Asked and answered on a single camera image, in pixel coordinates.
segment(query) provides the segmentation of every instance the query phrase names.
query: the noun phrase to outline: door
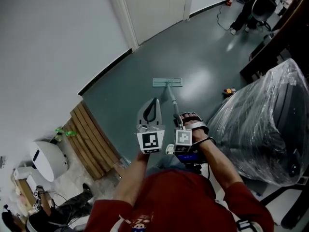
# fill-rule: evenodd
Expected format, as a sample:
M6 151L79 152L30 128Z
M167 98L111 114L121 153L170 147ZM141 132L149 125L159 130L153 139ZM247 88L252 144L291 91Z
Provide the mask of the door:
M137 42L182 21L185 0L126 0Z

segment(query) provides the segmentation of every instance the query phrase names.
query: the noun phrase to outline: black baseboard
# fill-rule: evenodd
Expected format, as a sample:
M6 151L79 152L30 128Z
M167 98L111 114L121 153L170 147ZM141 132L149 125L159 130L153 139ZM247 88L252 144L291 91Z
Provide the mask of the black baseboard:
M85 92L88 91L102 76L104 76L108 71L110 71L113 67L115 67L115 65L118 64L120 61L129 56L132 52L133 52L132 49L130 49L127 52L123 53L119 58L117 58L113 63L111 63L104 70L102 70L95 78L93 78L92 81L88 83L78 94L80 96L85 94Z
M204 9L201 9L201 10L199 10L199 11L196 11L196 12L190 14L189 18L191 18L191 17L193 17L193 16L196 16L196 15L198 15L198 14L200 14L200 13L203 13L203 12L205 12L205 11L207 11L207 10L210 10L210 9L212 9L212 8L214 8L214 7L216 7L216 6L219 6L219 5L221 5L221 4L224 4L224 3L226 3L226 0L221 1L221 2L218 2L218 3L215 3L215 4L211 5L211 6L208 6L208 7L204 8Z

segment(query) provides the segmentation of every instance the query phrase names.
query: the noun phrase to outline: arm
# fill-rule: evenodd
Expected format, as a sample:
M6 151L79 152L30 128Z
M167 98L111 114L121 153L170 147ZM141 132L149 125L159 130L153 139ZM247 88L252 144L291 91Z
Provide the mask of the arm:
M149 154L141 152L138 154L116 187L114 200L125 201L134 206L145 176L148 159Z
M184 116L193 116L193 114L185 114ZM191 120L184 125L193 124L196 122L198 121ZM198 142L207 138L208 135L205 134L203 129L197 129L193 130L192 137L195 142ZM211 140L202 142L199 145L199 148L205 154L213 175L224 191L236 182L243 182L231 161L212 143Z
M50 209L49 203L47 201L46 193L41 194L41 201L42 201L43 210L48 216L50 216L52 213L52 210Z

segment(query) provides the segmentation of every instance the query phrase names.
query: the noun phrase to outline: plastic-wrapped furniture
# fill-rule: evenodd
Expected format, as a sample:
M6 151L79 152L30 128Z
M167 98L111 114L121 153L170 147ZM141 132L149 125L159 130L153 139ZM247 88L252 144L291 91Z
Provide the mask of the plastic-wrapped furniture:
M309 88L289 59L224 101L210 136L247 178L295 184L309 163Z

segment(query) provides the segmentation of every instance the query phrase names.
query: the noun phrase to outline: person's right hand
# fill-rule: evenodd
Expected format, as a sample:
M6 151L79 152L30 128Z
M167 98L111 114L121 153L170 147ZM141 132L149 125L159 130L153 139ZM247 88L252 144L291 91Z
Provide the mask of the person's right hand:
M187 118L187 117L194 117L194 116L195 116L194 114L184 114L183 116L180 116L180 118L183 119L184 117ZM197 123L197 122L199 122L199 121L198 120L191 120L191 121L184 123L184 126L194 124L194 123ZM205 134L203 129L192 130L192 138L193 138L194 142L201 141L201 140L203 140L204 138L207 138L207 137L208 136L207 136L207 134Z

